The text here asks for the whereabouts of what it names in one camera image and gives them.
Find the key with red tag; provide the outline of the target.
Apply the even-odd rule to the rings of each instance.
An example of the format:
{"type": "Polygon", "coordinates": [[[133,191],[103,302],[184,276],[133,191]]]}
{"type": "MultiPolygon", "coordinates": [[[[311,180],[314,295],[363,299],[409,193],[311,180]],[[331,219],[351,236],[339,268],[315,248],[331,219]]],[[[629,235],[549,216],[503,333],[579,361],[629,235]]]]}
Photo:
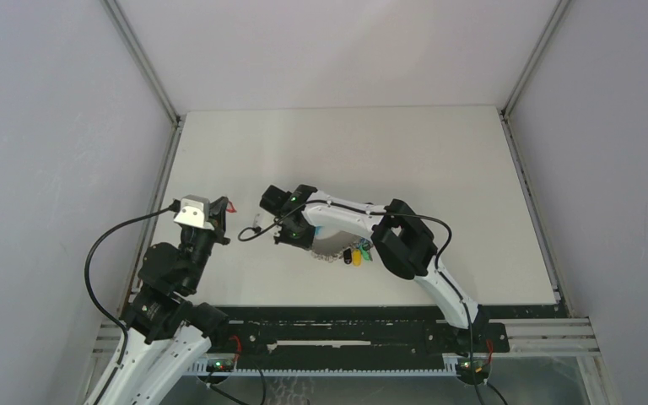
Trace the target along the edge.
{"type": "Polygon", "coordinates": [[[236,213],[237,212],[234,204],[231,201],[228,201],[228,203],[227,203],[226,212],[227,213],[236,213]]]}

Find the metal key organizer ring plate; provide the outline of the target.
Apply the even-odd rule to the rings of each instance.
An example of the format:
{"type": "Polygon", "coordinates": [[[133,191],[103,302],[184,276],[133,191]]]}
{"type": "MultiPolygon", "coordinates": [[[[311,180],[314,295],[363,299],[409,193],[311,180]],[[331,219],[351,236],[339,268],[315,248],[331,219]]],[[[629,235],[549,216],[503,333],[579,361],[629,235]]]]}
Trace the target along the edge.
{"type": "Polygon", "coordinates": [[[362,261],[372,261],[373,242],[370,239],[332,227],[315,227],[311,255],[324,262],[343,260],[354,263],[354,253],[358,251],[362,261]]]}

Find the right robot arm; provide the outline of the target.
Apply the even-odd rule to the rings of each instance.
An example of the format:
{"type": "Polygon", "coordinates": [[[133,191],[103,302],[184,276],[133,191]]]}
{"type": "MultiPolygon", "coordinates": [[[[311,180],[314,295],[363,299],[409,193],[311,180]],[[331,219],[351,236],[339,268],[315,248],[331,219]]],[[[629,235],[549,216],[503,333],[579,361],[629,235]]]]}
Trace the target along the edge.
{"type": "Polygon", "coordinates": [[[368,241],[384,268],[398,278],[414,281],[434,301],[445,321],[453,327],[457,346],[477,350],[488,337],[489,317],[482,306],[454,279],[442,261],[449,246],[442,246],[428,223],[442,220],[415,213],[400,199],[386,205],[357,203],[333,197],[313,186],[300,185],[286,192],[275,185],[262,194],[259,206],[273,216],[277,244],[312,251],[325,230],[346,233],[368,241]]]}

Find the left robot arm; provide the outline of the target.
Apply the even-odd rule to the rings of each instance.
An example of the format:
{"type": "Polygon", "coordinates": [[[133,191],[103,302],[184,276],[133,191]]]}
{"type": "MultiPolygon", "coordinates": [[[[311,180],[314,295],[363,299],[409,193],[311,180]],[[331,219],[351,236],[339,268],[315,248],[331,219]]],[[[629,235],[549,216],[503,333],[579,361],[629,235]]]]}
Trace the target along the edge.
{"type": "Polygon", "coordinates": [[[218,352],[230,340],[229,317],[208,303],[194,304],[204,268],[217,244],[226,246],[230,200],[188,195],[160,213],[173,213],[180,242],[151,245],[138,271],[142,282],[120,317],[95,298],[89,251],[84,264],[86,289],[96,308],[122,333],[88,404],[159,404],[185,372],[208,350],[218,352]]]}

